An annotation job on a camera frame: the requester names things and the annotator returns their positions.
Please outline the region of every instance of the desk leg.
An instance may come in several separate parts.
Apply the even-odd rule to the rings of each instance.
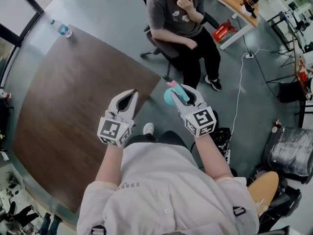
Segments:
[[[232,19],[235,19],[238,16],[237,13],[235,13],[234,15],[231,16]]]
[[[241,30],[239,30],[235,35],[233,35],[230,39],[228,39],[225,43],[223,43],[220,46],[220,49],[223,50],[230,46],[233,42],[235,42],[237,39],[242,37],[244,34],[246,34],[249,30],[253,28],[252,25],[247,24],[245,27],[243,27]]]

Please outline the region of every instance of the dark wood tabletop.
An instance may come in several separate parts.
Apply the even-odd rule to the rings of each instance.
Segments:
[[[112,98],[137,89],[137,111],[160,77],[124,53],[70,26],[41,63],[19,116],[13,151],[30,175],[70,211],[100,167],[97,137]]]

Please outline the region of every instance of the white shirt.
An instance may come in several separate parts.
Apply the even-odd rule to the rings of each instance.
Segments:
[[[124,149],[122,183],[93,182],[84,194],[78,235],[104,225],[108,235],[253,235],[258,215],[245,178],[215,182],[177,145]]]

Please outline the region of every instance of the water bottle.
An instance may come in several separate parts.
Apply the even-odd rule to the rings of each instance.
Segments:
[[[72,35],[72,31],[68,29],[68,27],[65,24],[63,24],[61,21],[52,19],[50,21],[50,24],[61,35],[65,35],[67,38],[69,38]]]

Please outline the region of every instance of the white sneaker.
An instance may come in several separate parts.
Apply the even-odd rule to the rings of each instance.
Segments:
[[[152,123],[146,123],[146,125],[143,127],[143,135],[146,135],[148,133],[153,135],[154,131],[155,131],[155,125]]]

